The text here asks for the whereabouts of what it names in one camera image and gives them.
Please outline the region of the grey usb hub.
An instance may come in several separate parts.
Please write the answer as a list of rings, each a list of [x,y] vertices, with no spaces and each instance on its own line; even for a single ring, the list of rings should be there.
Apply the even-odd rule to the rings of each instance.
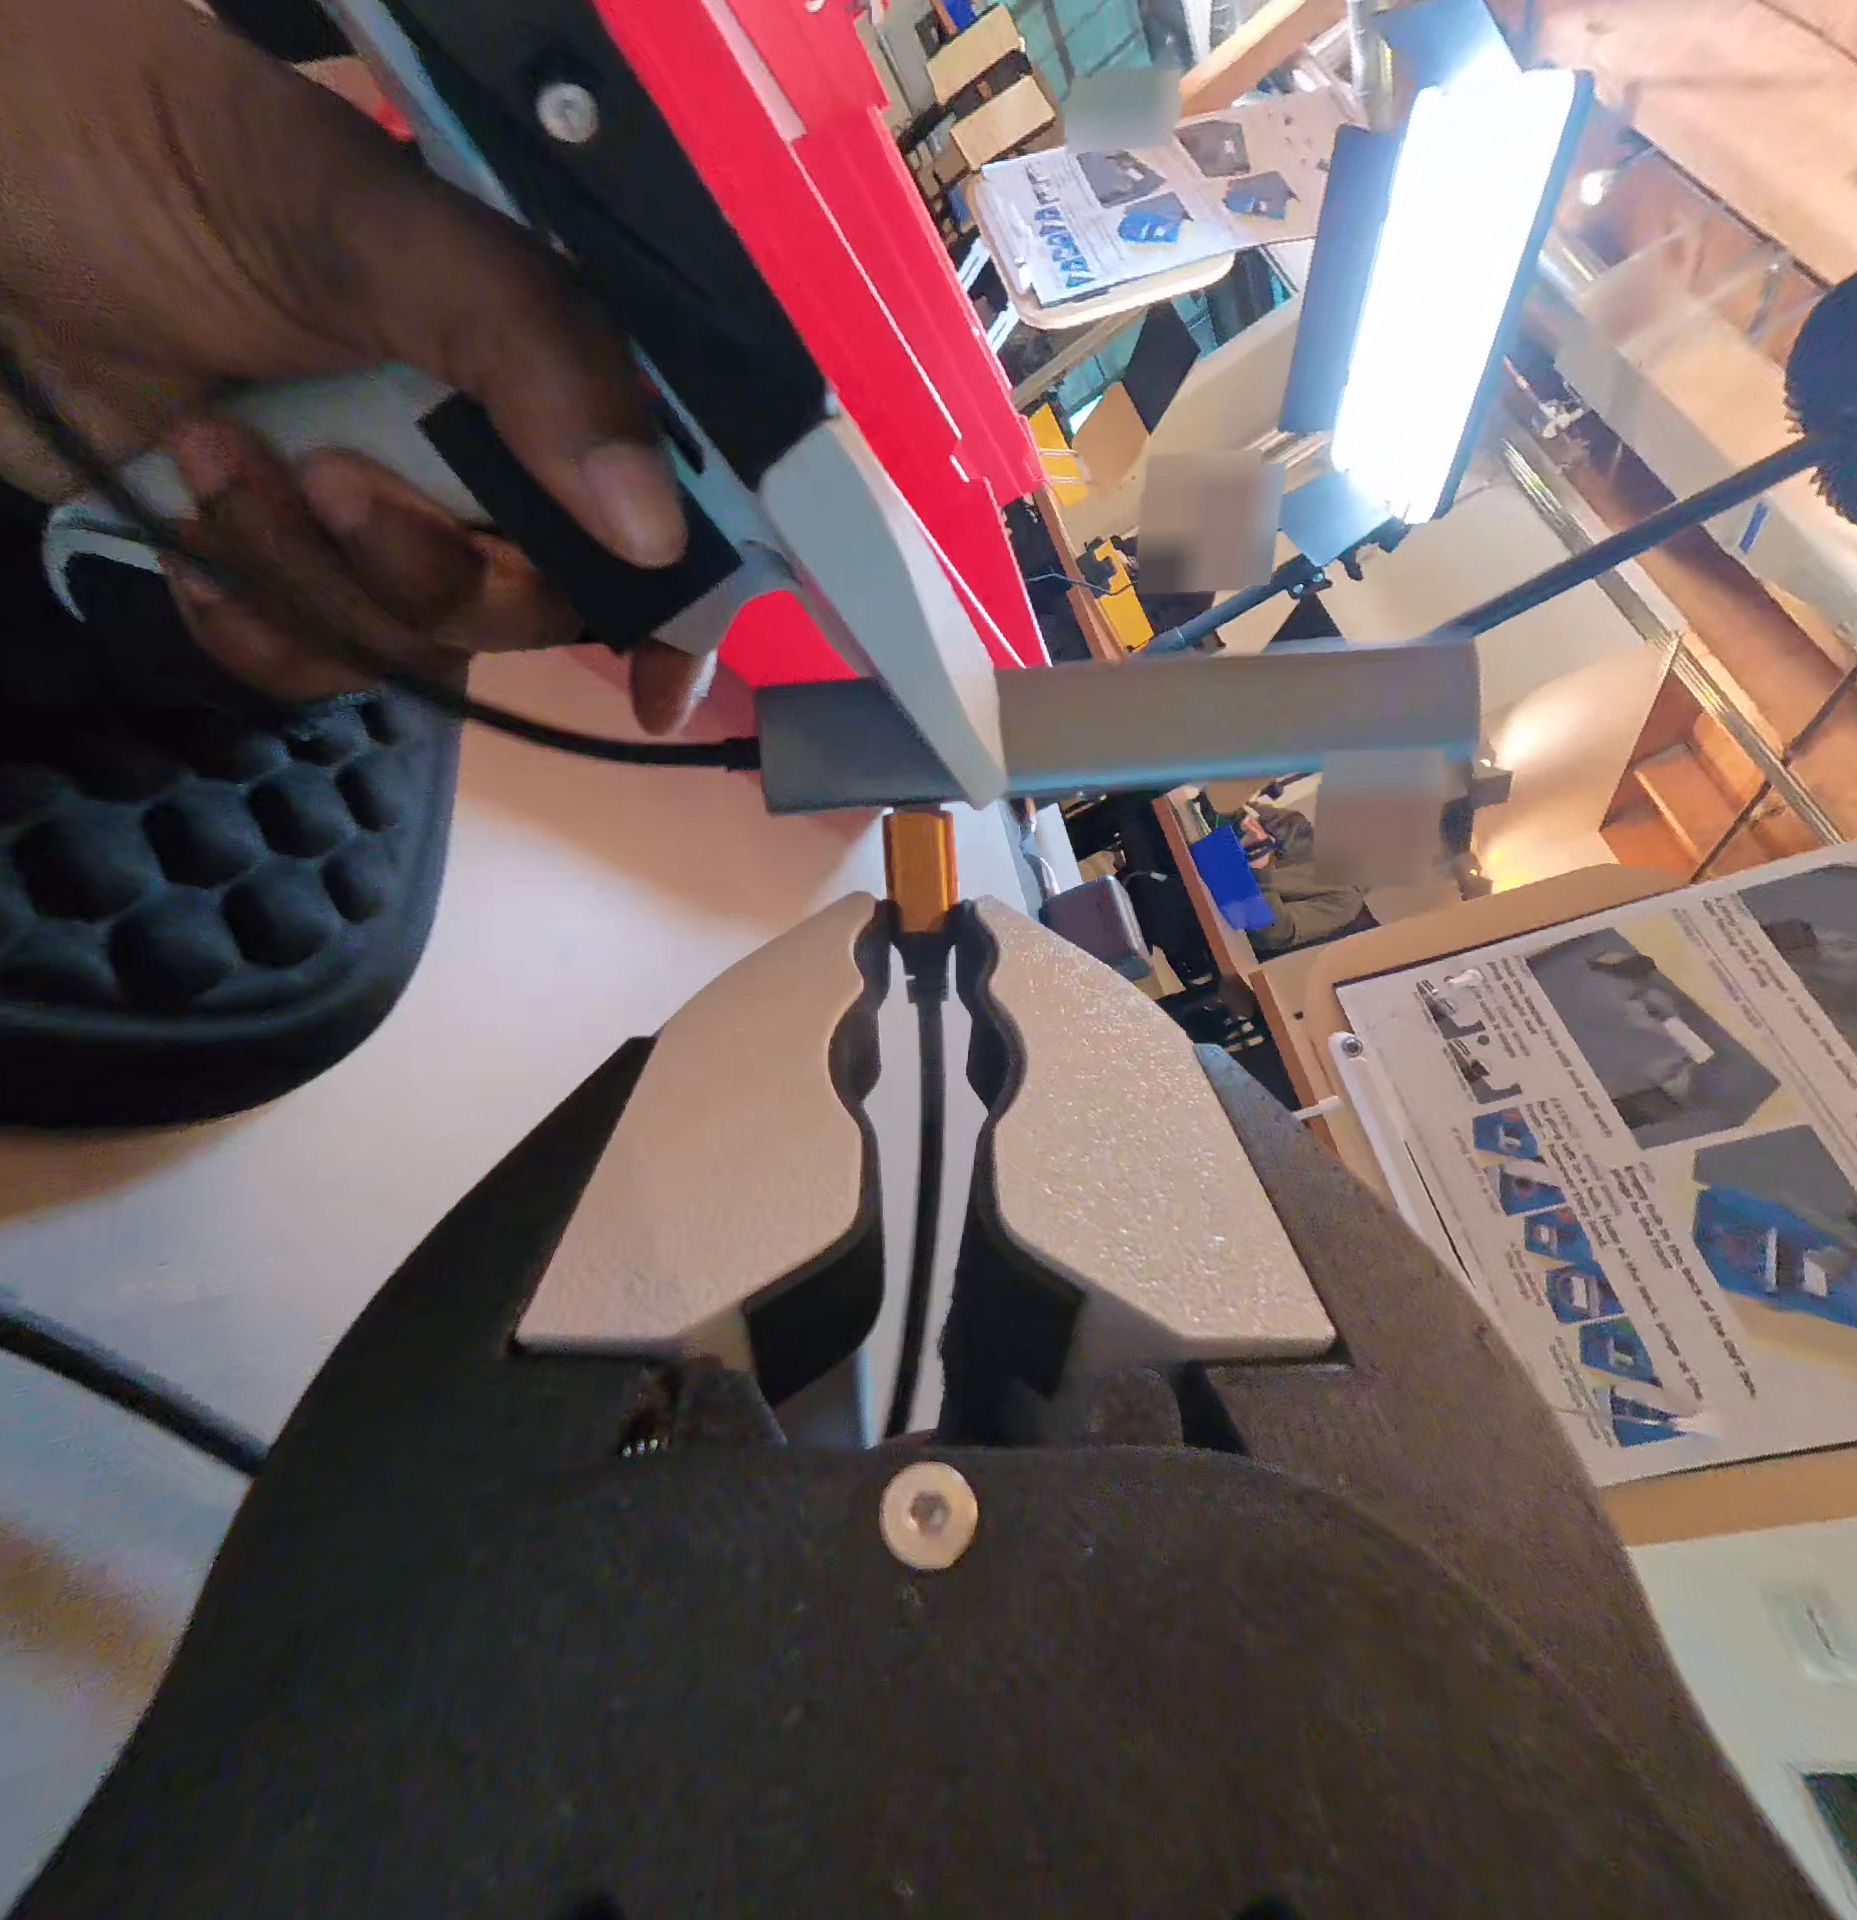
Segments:
[[[1324,771],[1331,755],[1468,757],[1483,719],[1471,641],[1023,667],[915,719],[877,681],[756,700],[771,813],[832,813]]]

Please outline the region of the black mesh cushion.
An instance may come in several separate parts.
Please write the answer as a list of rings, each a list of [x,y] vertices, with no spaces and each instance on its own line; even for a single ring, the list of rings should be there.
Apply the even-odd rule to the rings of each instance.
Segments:
[[[67,611],[0,480],[0,1127],[144,1128],[296,1092],[387,1021],[436,924],[460,724],[281,708],[162,574]]]

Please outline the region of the person's left hand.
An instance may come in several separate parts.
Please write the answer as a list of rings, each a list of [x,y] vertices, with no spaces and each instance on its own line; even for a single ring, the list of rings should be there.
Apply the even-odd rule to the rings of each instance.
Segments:
[[[624,564],[690,523],[627,351],[558,258],[191,4],[0,2],[0,340],[117,468],[165,444],[217,565],[191,649],[278,703],[583,626],[522,553],[349,451],[282,465],[227,387],[404,363],[476,400]]]

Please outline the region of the studio light panel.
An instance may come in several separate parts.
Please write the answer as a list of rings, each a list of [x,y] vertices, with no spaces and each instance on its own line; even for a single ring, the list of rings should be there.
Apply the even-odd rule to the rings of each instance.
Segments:
[[[1477,55],[1402,126],[1335,135],[1277,419],[1324,438],[1324,472],[1282,509],[1308,557],[1452,503],[1591,90]]]

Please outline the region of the red plastic bin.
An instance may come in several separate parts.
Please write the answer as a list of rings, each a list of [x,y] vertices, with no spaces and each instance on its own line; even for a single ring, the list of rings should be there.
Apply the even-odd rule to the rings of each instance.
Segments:
[[[600,2],[998,666],[1047,666],[1003,510],[1037,444],[884,120],[849,4]]]

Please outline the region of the instruction poster on white stand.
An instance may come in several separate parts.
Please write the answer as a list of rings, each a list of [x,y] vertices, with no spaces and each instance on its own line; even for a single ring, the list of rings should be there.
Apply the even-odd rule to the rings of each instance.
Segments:
[[[1688,883],[1587,867],[1252,991],[1628,1543],[1857,1520],[1857,842]]]

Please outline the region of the small poster on stand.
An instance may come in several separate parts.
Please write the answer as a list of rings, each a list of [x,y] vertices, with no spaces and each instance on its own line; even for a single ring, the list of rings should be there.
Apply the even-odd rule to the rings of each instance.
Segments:
[[[971,189],[978,231],[1026,325],[1126,315],[1310,238],[1347,124],[1328,92],[1256,96],[1155,146],[1000,159]]]

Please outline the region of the black pole with round disc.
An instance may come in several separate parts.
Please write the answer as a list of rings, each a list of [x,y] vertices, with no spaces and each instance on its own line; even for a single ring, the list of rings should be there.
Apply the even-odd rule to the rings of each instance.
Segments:
[[[1785,403],[1795,426],[1790,444],[1457,615],[1439,631],[1443,641],[1486,636],[1686,530],[1759,501],[1795,474],[1812,474],[1835,514],[1857,528],[1857,272],[1829,287],[1795,335],[1785,365]]]

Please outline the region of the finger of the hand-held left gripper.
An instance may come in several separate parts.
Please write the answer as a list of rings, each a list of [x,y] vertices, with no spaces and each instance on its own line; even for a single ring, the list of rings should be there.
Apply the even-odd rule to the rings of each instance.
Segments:
[[[764,472],[756,499],[800,585],[964,801],[1003,799],[995,662],[935,542],[855,421],[832,414],[816,425]]]

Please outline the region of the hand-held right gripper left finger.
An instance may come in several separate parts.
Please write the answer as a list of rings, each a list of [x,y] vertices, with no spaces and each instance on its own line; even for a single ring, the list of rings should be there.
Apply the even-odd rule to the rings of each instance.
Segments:
[[[857,1354],[887,1250],[866,1099],[888,903],[852,892],[677,1011],[541,1273],[534,1354],[715,1358],[783,1406]]]

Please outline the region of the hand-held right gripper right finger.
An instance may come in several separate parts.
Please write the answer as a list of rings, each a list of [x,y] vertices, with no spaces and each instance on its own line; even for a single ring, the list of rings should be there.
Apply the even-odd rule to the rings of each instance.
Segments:
[[[947,1439],[1014,1439],[1135,1367],[1313,1364],[1338,1333],[1195,1042],[1001,899],[964,906],[984,1106],[939,1336]]]

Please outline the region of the black cable orange plugs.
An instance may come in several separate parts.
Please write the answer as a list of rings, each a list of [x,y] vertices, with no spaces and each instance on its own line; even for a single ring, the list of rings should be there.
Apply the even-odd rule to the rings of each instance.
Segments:
[[[945,1143],[945,1041],[937,1007],[945,997],[945,932],[957,902],[960,867],[954,828],[942,810],[884,816],[883,847],[894,908],[890,950],[901,959],[908,998],[915,1005],[922,1069],[919,1178],[901,1352],[888,1412],[888,1431],[898,1433],[912,1402],[933,1279],[933,1209],[939,1201],[935,1155]],[[269,1457],[259,1433],[222,1416],[176,1384],[132,1367],[123,1356],[35,1311],[0,1303],[0,1354],[144,1421],[247,1480],[264,1471]]]

